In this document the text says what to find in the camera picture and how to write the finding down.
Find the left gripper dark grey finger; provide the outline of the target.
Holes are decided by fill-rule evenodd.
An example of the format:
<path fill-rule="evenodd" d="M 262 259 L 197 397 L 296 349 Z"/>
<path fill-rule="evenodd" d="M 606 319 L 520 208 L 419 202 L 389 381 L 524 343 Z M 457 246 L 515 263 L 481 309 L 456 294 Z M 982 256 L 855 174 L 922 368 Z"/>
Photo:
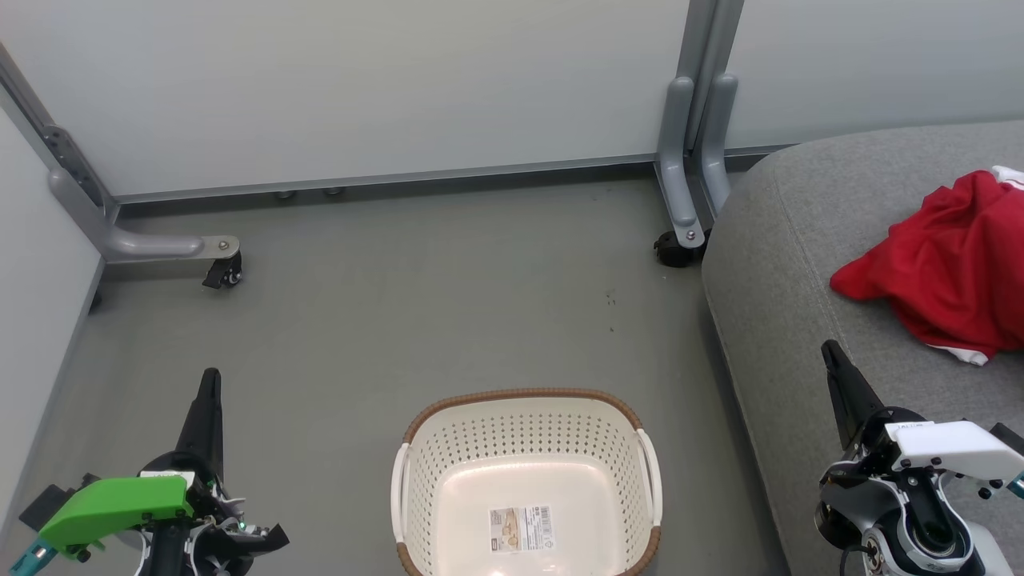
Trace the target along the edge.
<path fill-rule="evenodd" d="M 189 453 L 201 460 L 218 480 L 224 475 L 223 409 L 221 375 L 217 368 L 202 372 L 200 386 L 191 401 L 180 433 L 176 451 Z"/>
<path fill-rule="evenodd" d="M 291 543 L 281 525 L 258 527 L 239 522 L 228 528 L 228 539 L 234 544 L 234 554 L 270 554 Z"/>

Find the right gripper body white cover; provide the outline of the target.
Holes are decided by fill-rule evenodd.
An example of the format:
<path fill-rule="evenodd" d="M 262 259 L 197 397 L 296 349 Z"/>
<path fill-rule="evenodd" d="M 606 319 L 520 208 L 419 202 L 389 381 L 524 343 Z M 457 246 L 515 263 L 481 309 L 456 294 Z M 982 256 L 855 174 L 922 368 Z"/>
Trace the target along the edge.
<path fill-rule="evenodd" d="M 848 449 L 867 475 L 921 468 L 961 475 L 991 486 L 1022 484 L 1022 436 L 1001 422 L 990 429 L 969 422 L 932 422 L 907 409 L 885 407 L 868 419 Z"/>

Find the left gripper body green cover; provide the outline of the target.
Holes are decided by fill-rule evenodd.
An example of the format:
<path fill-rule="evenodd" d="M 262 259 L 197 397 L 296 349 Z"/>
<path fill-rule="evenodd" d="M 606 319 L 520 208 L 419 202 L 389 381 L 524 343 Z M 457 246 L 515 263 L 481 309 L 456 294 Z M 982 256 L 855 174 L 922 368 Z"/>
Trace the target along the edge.
<path fill-rule="evenodd" d="M 59 553 L 72 554 L 124 531 L 176 521 L 193 527 L 209 518 L 237 517 L 238 508 L 240 502 L 228 497 L 220 475 L 205 457 L 175 450 L 158 456 L 134 477 L 100 478 L 77 489 L 38 534 Z"/>

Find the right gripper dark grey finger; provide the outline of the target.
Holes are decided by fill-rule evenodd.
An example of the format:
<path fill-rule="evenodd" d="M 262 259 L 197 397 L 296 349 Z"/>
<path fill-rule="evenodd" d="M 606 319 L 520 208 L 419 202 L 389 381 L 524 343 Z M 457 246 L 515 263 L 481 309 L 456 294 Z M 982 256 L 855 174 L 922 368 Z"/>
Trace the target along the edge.
<path fill-rule="evenodd" d="M 861 474 L 860 464 L 860 462 L 852 462 L 852 460 L 834 462 L 822 474 L 819 489 L 824 490 L 827 485 L 836 485 L 843 489 L 859 486 L 866 480 L 866 476 Z"/>
<path fill-rule="evenodd" d="M 840 342 L 826 340 L 820 349 L 840 446 L 848 450 L 868 419 L 884 408 L 884 402 Z"/>

